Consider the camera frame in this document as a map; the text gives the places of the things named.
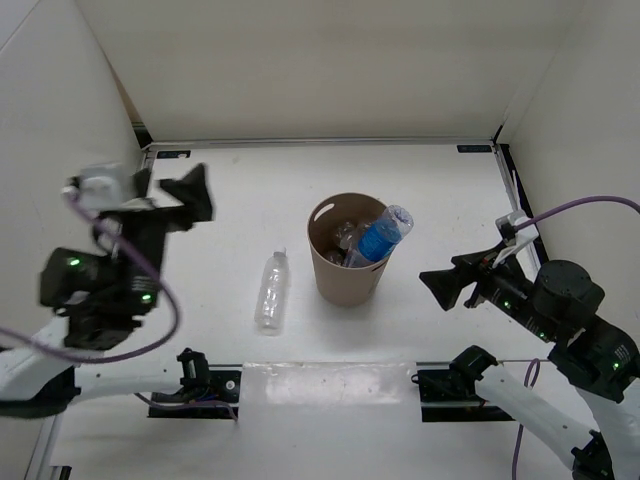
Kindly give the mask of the blue label plastic bottle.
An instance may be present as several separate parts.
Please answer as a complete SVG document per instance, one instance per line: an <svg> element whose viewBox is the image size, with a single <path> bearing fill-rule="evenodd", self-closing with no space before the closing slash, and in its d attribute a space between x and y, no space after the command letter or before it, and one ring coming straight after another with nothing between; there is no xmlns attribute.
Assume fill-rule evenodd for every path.
<svg viewBox="0 0 640 480"><path fill-rule="evenodd" d="M344 266L364 268L384 260L413 226L413 217L406 209L398 205L388 206L349 249Z"/></svg>

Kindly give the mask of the clear plastic bottle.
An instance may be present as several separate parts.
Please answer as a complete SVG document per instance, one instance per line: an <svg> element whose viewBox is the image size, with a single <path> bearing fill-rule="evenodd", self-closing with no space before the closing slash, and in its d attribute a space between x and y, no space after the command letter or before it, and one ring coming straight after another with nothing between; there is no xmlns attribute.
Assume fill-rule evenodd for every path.
<svg viewBox="0 0 640 480"><path fill-rule="evenodd" d="M266 261L258 293L254 322L267 336L277 335L282 328L290 285L290 265L285 248L276 250Z"/></svg>

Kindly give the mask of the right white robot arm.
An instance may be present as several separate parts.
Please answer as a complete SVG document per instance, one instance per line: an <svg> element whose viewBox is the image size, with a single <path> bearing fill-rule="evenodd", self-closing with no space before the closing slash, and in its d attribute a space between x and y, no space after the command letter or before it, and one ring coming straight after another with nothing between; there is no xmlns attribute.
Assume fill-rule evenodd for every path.
<svg viewBox="0 0 640 480"><path fill-rule="evenodd" d="M639 476L639 348L597 311L604 290L576 263L552 260L529 280L518 259L494 250L452 258L449 270L420 281L440 307L452 309L471 287L472 309L487 302L550 347L519 380L512 367L472 345L444 369L412 377L423 417L514 420L574 479Z"/></svg>

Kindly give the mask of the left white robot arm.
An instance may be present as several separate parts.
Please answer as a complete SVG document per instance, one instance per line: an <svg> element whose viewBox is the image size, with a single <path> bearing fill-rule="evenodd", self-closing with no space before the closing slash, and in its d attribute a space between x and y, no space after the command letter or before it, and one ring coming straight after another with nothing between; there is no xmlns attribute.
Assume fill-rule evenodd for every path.
<svg viewBox="0 0 640 480"><path fill-rule="evenodd" d="M113 395L180 391L204 397L211 377L205 356L186 351L176 359L149 359L157 342L129 352L119 346L165 299L172 312L169 334L182 315L175 293L161 276L166 238L213 219L207 169L197 164L179 179L162 179L174 199L158 206L146 194L150 174L126 174L117 164L87 167L62 189L66 205L111 248L91 254L57 248L39 277L40 304L52 319L17 346L1 352L1 413L41 419L69 406Z"/></svg>

